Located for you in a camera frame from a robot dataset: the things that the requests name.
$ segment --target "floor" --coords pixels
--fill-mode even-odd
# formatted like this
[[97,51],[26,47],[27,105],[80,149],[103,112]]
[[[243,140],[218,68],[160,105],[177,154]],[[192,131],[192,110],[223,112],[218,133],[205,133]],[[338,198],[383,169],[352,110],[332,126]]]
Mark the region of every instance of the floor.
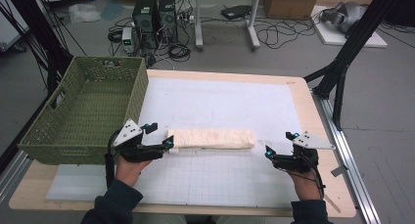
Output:
[[[70,0],[70,3],[89,3]],[[103,11],[109,0],[92,2]],[[203,15],[220,17],[219,9]],[[108,56],[108,28],[129,17],[125,9],[113,21],[68,24],[85,52],[90,56]],[[248,33],[242,23],[204,23],[205,47],[198,52],[190,41],[191,58],[174,63],[176,70],[306,76],[329,64],[342,47],[323,45],[317,34],[272,50],[262,45],[252,52]],[[364,48],[347,73],[342,112],[342,127],[363,177],[366,188],[383,223],[411,223],[415,220],[415,56],[414,49],[378,30],[388,43],[387,49]],[[388,30],[388,33],[415,45],[413,33]],[[81,51],[66,34],[72,54]],[[30,52],[0,53],[0,153],[12,142],[28,118],[46,96],[41,75]],[[153,68],[172,69],[166,61]],[[315,87],[318,80],[309,83]],[[16,211],[8,207],[10,194],[0,204],[0,223],[79,223],[83,212]],[[289,223],[290,218],[269,218],[267,223]],[[363,223],[360,214],[336,223]]]

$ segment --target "dark jacket sleeve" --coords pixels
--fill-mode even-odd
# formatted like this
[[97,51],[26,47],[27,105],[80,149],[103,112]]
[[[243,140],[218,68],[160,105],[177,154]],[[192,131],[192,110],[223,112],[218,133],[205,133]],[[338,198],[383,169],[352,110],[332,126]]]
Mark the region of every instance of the dark jacket sleeve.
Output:
[[293,207],[293,224],[333,224],[329,222],[324,201],[291,202],[291,206]]
[[132,209],[143,195],[128,185],[114,180],[103,197],[95,199],[94,208],[82,219],[82,224],[130,224]]

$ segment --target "wicker basket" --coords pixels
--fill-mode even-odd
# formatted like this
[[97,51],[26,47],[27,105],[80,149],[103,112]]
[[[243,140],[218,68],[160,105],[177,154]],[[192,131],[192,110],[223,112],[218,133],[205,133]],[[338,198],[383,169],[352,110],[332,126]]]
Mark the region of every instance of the wicker basket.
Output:
[[103,164],[111,135],[138,120],[148,83],[143,59],[75,57],[19,147],[46,164]]

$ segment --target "person's hand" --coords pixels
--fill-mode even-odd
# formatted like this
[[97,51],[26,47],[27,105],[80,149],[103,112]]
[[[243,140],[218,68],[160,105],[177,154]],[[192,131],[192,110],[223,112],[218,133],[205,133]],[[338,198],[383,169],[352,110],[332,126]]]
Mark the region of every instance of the person's hand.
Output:
[[151,160],[143,162],[128,162],[125,158],[119,157],[118,165],[116,166],[115,178],[126,185],[133,187],[137,182],[141,171],[151,162]]
[[287,171],[287,173],[293,179],[300,201],[321,200],[320,191],[318,190],[317,183],[314,181],[314,174],[311,171],[305,173]]

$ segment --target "table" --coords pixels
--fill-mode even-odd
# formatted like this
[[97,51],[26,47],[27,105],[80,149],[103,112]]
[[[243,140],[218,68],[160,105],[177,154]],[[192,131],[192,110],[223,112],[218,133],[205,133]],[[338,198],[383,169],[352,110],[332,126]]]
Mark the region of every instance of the table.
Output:
[[[326,139],[326,132],[310,96],[305,81],[300,77],[265,76],[249,74],[229,74],[211,72],[148,70],[150,78],[174,78],[235,81],[287,85],[290,88],[301,129],[308,130]],[[356,211],[346,187],[343,175],[334,177],[331,174],[333,167],[337,167],[334,152],[320,151],[319,170],[324,183],[327,210],[330,217],[352,217]],[[58,166],[45,165],[34,161],[22,182],[17,187],[10,199],[9,206],[13,209],[31,210],[88,210],[93,207],[93,202],[51,202],[45,201],[45,196],[51,186]],[[255,208],[255,207],[231,207],[231,206],[191,206],[191,205],[163,205],[163,204],[139,204],[134,212],[153,213],[183,213],[203,215],[261,215],[261,216],[291,216],[287,209],[279,208]]]
[[[253,43],[253,51],[260,47],[259,40],[256,36],[256,31],[254,29],[254,22],[256,17],[256,10],[258,8],[259,0],[253,0],[253,8],[251,10],[251,19],[247,20],[247,28],[250,34],[251,41]],[[196,18],[195,18],[195,39],[196,39],[196,48],[199,51],[203,50],[204,40],[202,38],[202,25],[201,25],[201,0],[196,0]]]

